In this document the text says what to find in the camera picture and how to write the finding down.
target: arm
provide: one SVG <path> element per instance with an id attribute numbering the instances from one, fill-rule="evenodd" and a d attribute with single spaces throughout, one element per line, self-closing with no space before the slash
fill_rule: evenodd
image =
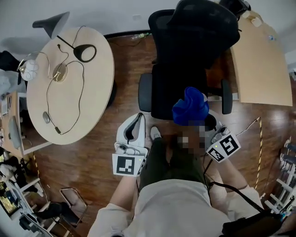
<path id="1" fill-rule="evenodd" d="M 136 187 L 136 177 L 124 176 L 111 197 L 110 203 L 131 210 Z"/>
<path id="2" fill-rule="evenodd" d="M 229 159 L 223 161 L 222 163 L 216 163 L 216 168 L 222 178 L 224 184 L 228 184 L 237 189 L 245 188 L 248 183 L 244 176 L 234 167 Z M 227 193 L 232 192 L 232 190 L 226 188 Z"/>
<path id="3" fill-rule="evenodd" d="M 248 186 L 246 179 L 234 167 L 229 159 L 223 161 L 222 163 L 216 163 L 216 167 L 224 184 L 228 184 L 239 189 L 249 199 L 262 207 L 258 192 L 254 188 Z M 228 188 L 226 188 L 226 191 L 228 193 L 226 196 L 228 217 L 231 221 L 238 220 L 240 218 L 248 218 L 259 213 L 239 194 Z"/>
<path id="4" fill-rule="evenodd" d="M 123 176 L 107 207 L 98 211 L 89 237 L 122 235 L 130 221 L 130 210 L 136 187 L 136 177 Z"/>

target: light wood tabletop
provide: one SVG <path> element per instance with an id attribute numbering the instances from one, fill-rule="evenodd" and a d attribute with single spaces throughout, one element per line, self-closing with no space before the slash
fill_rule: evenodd
<path id="1" fill-rule="evenodd" d="M 240 40 L 231 53 L 240 102 L 292 106 L 290 77 L 277 33 L 265 23 L 255 27 L 243 17 L 239 29 Z"/>
<path id="2" fill-rule="evenodd" d="M 71 28 L 61 33 L 60 36 L 72 44 L 78 30 L 79 28 Z M 69 54 L 67 59 L 67 53 L 62 53 L 58 49 L 58 44 L 62 51 Z M 83 67 L 78 62 L 68 65 L 68 74 L 64 81 L 53 81 L 49 87 L 51 80 L 48 79 L 48 61 L 43 54 L 39 54 L 36 59 L 39 65 L 37 77 L 28 82 L 27 104 L 32 123 L 44 139 L 55 144 L 70 144 L 88 134 L 104 113 L 112 91 L 114 60 L 109 43 L 96 30 L 82 27 L 77 34 L 74 47 L 81 44 L 93 44 L 97 48 L 94 59 L 82 63 L 85 68 L 83 90 Z M 73 49 L 58 38 L 50 40 L 42 52 L 49 57 L 50 77 L 53 76 L 54 68 L 63 60 L 66 59 L 65 64 L 78 60 L 73 54 Z M 83 56 L 87 58 L 87 54 L 93 55 L 92 52 L 86 51 Z M 54 125 L 45 123 L 43 119 L 43 112 L 48 110 L 47 89 L 50 116 L 61 133 L 68 131 L 77 120 L 79 98 L 82 92 L 80 116 L 75 126 L 64 135 L 58 134 Z"/>
<path id="3" fill-rule="evenodd" d="M 7 95 L 7 99 L 11 98 L 11 107 L 8 109 L 8 114 L 4 115 L 1 119 L 1 127 L 4 130 L 4 141 L 0 146 L 5 150 L 11 152 L 15 156 L 23 157 L 21 147 L 14 148 L 12 141 L 8 138 L 9 134 L 9 120 L 12 116 L 15 116 L 17 124 L 19 124 L 19 97 L 17 92 L 12 92 Z"/>

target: blue cloth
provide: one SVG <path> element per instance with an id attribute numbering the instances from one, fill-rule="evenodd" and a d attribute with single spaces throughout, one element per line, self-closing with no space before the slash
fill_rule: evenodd
<path id="1" fill-rule="evenodd" d="M 179 101 L 173 106 L 173 120 L 181 126 L 204 124 L 205 118 L 209 113 L 209 104 L 204 101 L 204 94 L 194 87 L 185 89 L 184 100 Z"/>

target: white sneaker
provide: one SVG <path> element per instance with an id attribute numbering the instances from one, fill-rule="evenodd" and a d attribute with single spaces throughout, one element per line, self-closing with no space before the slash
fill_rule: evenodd
<path id="1" fill-rule="evenodd" d="M 287 147 L 289 143 L 290 143 L 290 139 L 288 139 L 288 140 L 285 142 L 284 147 Z"/>
<path id="2" fill-rule="evenodd" d="M 283 153 L 281 153 L 280 155 L 279 155 L 279 160 L 282 162 L 282 161 L 284 161 L 284 154 Z"/>
<path id="3" fill-rule="evenodd" d="M 153 126 L 150 130 L 150 137 L 154 141 L 154 139 L 161 137 L 160 132 L 157 127 Z"/>

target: wooden floor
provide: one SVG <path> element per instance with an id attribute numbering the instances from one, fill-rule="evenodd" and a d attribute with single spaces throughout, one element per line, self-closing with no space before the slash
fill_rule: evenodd
<path id="1" fill-rule="evenodd" d="M 118 184 L 120 178 L 112 173 L 111 158 L 116 132 L 126 118 L 139 112 L 139 78 L 142 73 L 151 72 L 151 62 L 156 58 L 151 36 L 134 47 L 132 45 L 137 42 L 131 41 L 129 37 L 120 37 L 109 42 L 114 55 L 115 81 L 118 86 L 112 106 L 105 111 L 101 120 L 85 138 L 70 145 L 51 145 L 35 153 L 41 181 L 50 200 L 61 201 L 59 190 L 63 187 L 74 187 L 89 204 L 83 223 L 76 229 L 83 237 L 87 236 L 98 209 L 108 204 Z M 231 82 L 233 91 L 237 92 L 230 52 L 223 54 L 212 69 L 207 71 L 207 75 L 209 85 L 219 85 L 220 79 L 225 78 Z M 295 102 L 294 82 L 292 87 Z M 210 107 L 221 113 L 221 102 L 211 102 Z M 223 115 L 222 120 L 234 133 L 239 133 L 258 116 L 262 118 L 263 126 L 263 153 L 258 187 L 259 194 L 262 194 L 271 164 L 294 129 L 296 115 L 293 107 L 234 102 L 232 113 Z M 171 121 L 154 119 L 149 114 L 145 114 L 145 117 L 147 127 L 157 125 L 162 135 L 171 135 L 180 130 Z M 242 148 L 231 157 L 231 161 L 249 184 L 254 186 L 260 147 L 259 124 L 254 124 L 238 139 Z M 148 137 L 146 140 L 147 145 L 151 145 Z M 273 167 L 270 184 L 265 191 L 270 192 L 272 189 L 277 172 L 278 162 Z"/>

